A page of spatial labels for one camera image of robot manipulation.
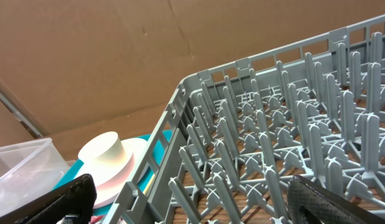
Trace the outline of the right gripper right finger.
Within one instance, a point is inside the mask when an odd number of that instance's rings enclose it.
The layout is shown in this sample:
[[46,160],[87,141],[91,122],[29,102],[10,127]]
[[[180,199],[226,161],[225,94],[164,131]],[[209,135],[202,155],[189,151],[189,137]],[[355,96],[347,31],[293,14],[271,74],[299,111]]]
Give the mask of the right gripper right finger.
[[385,219],[300,175],[294,175],[288,185],[287,203],[293,223],[385,223]]

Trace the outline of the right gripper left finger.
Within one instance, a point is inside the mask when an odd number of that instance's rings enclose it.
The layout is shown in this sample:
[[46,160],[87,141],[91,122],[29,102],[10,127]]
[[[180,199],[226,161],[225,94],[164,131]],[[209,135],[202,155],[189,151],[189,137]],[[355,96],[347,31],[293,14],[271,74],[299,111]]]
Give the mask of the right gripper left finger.
[[73,223],[88,223],[93,215],[97,191],[90,174],[52,190],[51,192],[0,217],[2,224],[57,223],[67,215]]

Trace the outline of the red silver foil wrapper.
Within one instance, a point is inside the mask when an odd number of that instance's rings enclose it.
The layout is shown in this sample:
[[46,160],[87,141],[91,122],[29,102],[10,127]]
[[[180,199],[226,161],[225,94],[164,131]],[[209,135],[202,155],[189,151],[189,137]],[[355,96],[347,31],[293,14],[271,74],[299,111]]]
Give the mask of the red silver foil wrapper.
[[[105,217],[106,215],[91,216],[91,219],[88,224],[102,224]],[[58,221],[57,224],[73,224],[76,223],[78,220],[78,215],[66,215],[65,217],[63,217],[63,219]]]

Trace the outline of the pink round plate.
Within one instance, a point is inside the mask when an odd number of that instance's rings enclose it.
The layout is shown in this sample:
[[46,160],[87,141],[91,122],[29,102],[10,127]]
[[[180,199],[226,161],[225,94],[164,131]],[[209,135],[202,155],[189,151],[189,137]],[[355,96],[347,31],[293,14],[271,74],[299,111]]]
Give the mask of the pink round plate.
[[137,151],[129,152],[125,162],[122,164],[118,164],[110,170],[100,171],[93,175],[97,191],[94,208],[104,207],[114,202],[127,178],[132,177],[132,170],[137,168],[138,164],[136,160],[141,157],[142,154]]

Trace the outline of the white plastic cup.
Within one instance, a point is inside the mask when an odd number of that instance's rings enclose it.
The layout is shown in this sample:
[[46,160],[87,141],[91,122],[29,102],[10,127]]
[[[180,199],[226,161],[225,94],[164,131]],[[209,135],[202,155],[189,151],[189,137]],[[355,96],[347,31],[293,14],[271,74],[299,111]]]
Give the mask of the white plastic cup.
[[100,134],[81,148],[78,158],[83,163],[105,162],[114,158],[119,159],[120,154],[123,152],[120,141],[118,133],[114,131]]

